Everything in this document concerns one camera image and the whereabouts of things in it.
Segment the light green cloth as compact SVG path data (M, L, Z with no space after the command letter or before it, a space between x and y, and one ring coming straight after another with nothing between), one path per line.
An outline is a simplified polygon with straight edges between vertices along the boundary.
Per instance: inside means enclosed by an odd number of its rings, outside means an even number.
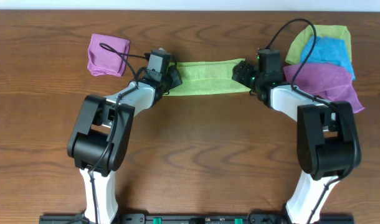
M178 62L183 83L168 96L216 95L248 92L250 88L232 79L232 70L243 58L219 62Z

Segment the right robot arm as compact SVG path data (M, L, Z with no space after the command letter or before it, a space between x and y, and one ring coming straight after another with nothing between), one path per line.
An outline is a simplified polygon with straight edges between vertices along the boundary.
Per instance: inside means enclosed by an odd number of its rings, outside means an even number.
M270 109L297 123L297 157L302 168L292 197L281 214L258 213L251 223L354 223L352 215L322 215L333 187L349 176L361 161L351 105L324 100L286 82L278 50L262 49L258 63L240 61L232 79Z

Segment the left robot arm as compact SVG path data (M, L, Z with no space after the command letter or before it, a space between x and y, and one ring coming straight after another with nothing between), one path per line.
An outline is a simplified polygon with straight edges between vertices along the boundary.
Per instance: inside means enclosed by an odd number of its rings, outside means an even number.
M67 154L85 184L87 207L82 223L112 223L117 215L115 172L128 148L133 118L182 84L176 64L156 71L149 64L142 78L110 96L85 97L70 137Z

